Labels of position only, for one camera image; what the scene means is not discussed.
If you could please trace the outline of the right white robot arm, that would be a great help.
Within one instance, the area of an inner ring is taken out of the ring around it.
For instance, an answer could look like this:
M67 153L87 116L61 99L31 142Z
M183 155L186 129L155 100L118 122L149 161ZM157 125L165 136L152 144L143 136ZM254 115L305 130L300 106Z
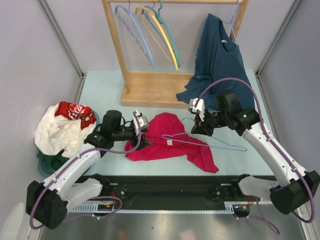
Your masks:
M188 110L195 115L191 133L212 136L214 129L223 127L236 131L259 153L276 178L272 181L242 174L232 180L231 196L237 201L247 196L269 200L284 215L311 201L320 184L319 174L293 160L261 123L259 113L252 107L243 109L233 91L218 94L216 100L216 112L205 109L203 99L190 100Z

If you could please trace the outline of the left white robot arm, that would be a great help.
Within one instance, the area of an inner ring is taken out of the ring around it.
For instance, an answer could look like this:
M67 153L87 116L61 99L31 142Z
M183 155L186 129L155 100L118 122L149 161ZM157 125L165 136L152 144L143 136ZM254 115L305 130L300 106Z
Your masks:
M117 153L113 150L115 142L128 141L133 151L151 145L145 136L149 123L142 113L135 110L129 125L122 119L120 111L108 110L102 123L86 137L74 156L42 182L34 180L28 185L25 212L29 215L29 225L33 230L43 226L51 230L57 228L71 210L89 200L122 203L111 194L110 181L99 174L76 184L105 153Z

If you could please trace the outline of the pink t shirt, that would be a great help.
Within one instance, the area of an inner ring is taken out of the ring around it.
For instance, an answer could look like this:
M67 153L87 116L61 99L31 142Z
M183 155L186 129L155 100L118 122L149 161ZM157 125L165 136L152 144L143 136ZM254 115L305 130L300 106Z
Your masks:
M154 161L186 156L189 162L204 172L219 171L209 145L186 133L183 123L173 113L163 112L156 115L149 122L145 137L152 145L127 153L127 159Z

